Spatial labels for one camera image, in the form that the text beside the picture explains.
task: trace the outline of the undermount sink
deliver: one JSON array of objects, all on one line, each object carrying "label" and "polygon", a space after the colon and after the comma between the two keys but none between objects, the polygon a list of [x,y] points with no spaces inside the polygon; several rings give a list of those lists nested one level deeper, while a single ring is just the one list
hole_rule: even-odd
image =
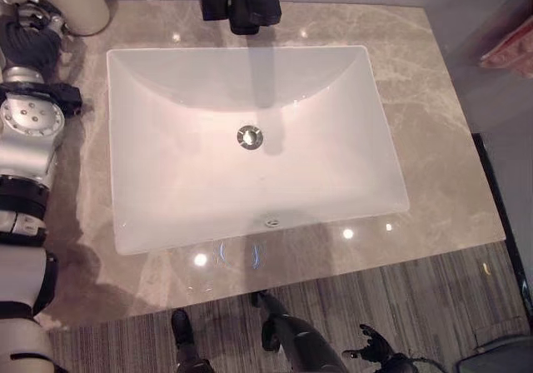
[{"label": "undermount sink", "polygon": [[367,50],[107,54],[118,252],[409,208]]}]

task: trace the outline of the sink drain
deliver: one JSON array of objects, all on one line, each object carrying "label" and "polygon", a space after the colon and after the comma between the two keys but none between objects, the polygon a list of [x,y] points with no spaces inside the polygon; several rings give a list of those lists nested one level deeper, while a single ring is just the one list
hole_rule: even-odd
[{"label": "sink drain", "polygon": [[237,132],[237,141],[242,148],[256,150],[263,143],[263,133],[255,126],[243,126]]}]

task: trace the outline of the beige marble countertop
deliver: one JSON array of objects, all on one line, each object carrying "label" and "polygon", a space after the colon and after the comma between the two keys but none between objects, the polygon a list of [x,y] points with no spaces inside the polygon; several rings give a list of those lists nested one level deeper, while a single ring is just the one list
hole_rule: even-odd
[{"label": "beige marble countertop", "polygon": [[[283,3],[280,24],[246,38],[231,34],[227,21],[203,22],[197,2],[119,2],[111,7],[108,28],[66,42],[60,66],[60,77],[81,88],[85,112],[67,123],[46,218],[47,247],[60,259],[56,298],[39,316],[46,327],[135,316],[504,238],[422,9]],[[408,212],[135,256],[117,254],[107,50],[332,44],[368,48],[411,201]],[[345,228],[354,232],[349,240],[342,235]],[[253,265],[256,250],[258,266]],[[205,266],[194,265],[198,253],[207,255]]]}]

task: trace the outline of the floor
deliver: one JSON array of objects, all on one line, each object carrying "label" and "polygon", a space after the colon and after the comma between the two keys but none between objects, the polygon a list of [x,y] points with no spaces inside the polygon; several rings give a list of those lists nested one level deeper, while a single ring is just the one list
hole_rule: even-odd
[{"label": "floor", "polygon": [[[392,346],[443,363],[449,371],[476,347],[529,334],[503,242],[272,291],[310,321],[339,352],[364,346],[358,325]],[[288,372],[283,354],[261,348],[261,319],[247,296],[189,306],[198,348],[218,372]],[[71,372],[172,372],[170,311],[71,331],[51,331],[57,361]],[[346,361],[350,371],[376,366]],[[431,369],[421,371],[434,372]]]}]

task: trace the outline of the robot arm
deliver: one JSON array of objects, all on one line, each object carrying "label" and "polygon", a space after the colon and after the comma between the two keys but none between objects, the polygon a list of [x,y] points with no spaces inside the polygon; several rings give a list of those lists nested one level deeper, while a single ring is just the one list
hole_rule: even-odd
[{"label": "robot arm", "polygon": [[63,20],[44,0],[0,0],[0,371],[64,371],[33,319],[53,299],[57,258],[42,247],[43,222],[65,117],[75,87],[46,84],[60,53]]}]

